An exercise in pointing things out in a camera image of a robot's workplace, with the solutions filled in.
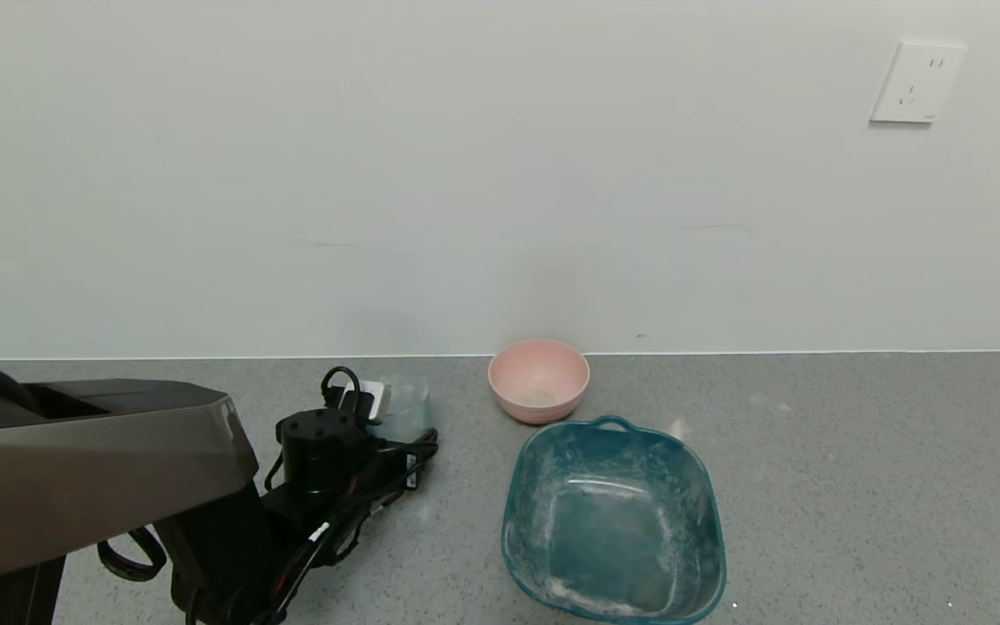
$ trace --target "speckled granite countertop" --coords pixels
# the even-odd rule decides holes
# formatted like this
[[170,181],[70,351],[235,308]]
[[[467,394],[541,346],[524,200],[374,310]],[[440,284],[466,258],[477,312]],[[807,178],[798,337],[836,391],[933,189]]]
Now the speckled granite countertop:
[[[266,470],[273,423],[316,405],[330,360],[7,363],[25,380],[151,377],[230,392]],[[500,412],[487,359],[348,361],[427,378],[442,448],[424,487],[314,570],[288,622],[586,622],[524,596],[500,557],[508,480],[528,426]],[[711,471],[733,622],[1000,622],[1000,353],[598,357],[576,418],[669,431]],[[58,625],[182,622],[168,573],[68,560]]]

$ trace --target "pink bowl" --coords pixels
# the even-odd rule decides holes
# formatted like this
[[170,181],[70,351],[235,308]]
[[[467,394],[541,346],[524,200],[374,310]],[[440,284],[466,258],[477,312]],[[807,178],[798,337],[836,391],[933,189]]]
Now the pink bowl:
[[552,423],[581,403],[589,386],[589,362],[556,340],[521,340],[489,363],[489,384],[512,417],[528,424]]

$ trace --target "basin handle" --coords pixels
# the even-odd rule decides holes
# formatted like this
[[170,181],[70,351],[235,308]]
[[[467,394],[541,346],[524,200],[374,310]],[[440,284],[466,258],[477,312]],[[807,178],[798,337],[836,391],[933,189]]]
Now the basin handle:
[[622,428],[624,431],[638,431],[638,428],[635,428],[627,419],[616,415],[604,415],[594,420],[594,422],[589,422],[590,427],[600,428],[600,430],[615,430],[614,427],[608,427],[612,426],[612,424]]

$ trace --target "electrical socket faceplate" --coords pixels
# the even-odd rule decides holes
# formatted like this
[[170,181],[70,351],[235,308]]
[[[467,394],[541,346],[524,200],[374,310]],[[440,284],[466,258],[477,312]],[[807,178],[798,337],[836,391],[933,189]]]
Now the electrical socket faceplate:
[[948,99],[967,48],[901,43],[885,77],[872,122],[932,123]]

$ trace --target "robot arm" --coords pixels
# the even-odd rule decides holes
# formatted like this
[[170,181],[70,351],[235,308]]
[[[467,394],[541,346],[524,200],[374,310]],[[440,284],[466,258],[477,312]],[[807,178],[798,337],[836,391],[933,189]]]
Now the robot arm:
[[[130,531],[155,545],[148,523],[190,622],[281,621],[306,569],[345,557],[370,506],[402,494],[437,451],[434,431],[411,443],[370,435],[380,398],[368,392],[323,380],[323,395],[328,407],[277,423],[285,480],[261,497],[253,448],[223,392],[158,380],[21,386],[0,372],[0,586],[21,576],[32,600],[41,570],[45,587],[56,573],[47,615],[29,606],[17,610],[24,620],[0,622],[50,621],[61,556],[92,543],[108,569],[134,578],[103,542]],[[0,587],[11,592],[25,595]]]

